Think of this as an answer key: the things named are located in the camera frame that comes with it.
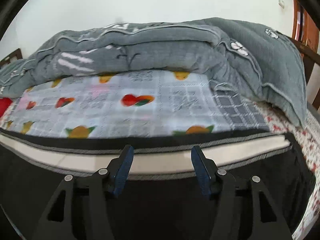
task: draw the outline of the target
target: white stripe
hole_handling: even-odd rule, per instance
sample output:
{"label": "white stripe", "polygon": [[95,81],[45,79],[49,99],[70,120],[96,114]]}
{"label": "white stripe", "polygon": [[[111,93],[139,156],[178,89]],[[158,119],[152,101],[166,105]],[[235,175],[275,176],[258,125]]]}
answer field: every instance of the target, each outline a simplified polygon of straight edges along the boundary
{"label": "white stripe", "polygon": [[59,58],[58,59],[58,63],[62,66],[66,66],[68,68],[73,68],[73,69],[76,69],[76,70],[79,70],[79,71],[87,71],[87,72],[94,72],[93,69],[90,69],[90,68],[86,68],[86,67],[79,67],[77,65],[74,65],[72,64],[71,62],[68,62],[62,58]]}
{"label": "white stripe", "polygon": [[97,49],[92,49],[92,50],[82,50],[82,51],[79,51],[79,53],[80,54],[89,54],[89,53],[91,53],[91,52],[94,52],[94,51],[96,51]]}
{"label": "white stripe", "polygon": [[71,58],[71,59],[77,59],[77,60],[79,60],[80,62],[83,62],[83,63],[92,63],[93,62],[93,60],[90,59],[90,58],[80,57],[80,56],[73,55],[73,54],[66,53],[66,52],[62,52],[61,56],[68,57],[68,58]]}
{"label": "white stripe", "polygon": [[[107,167],[118,155],[65,154],[40,150],[0,134],[3,145],[18,151],[29,159],[65,170],[94,173]],[[253,139],[246,142],[230,143],[204,148],[204,155],[215,161],[218,167],[248,160],[255,156],[288,147],[290,142],[284,135]],[[134,156],[130,174],[174,174],[193,171],[190,150],[175,153],[137,154]]]}

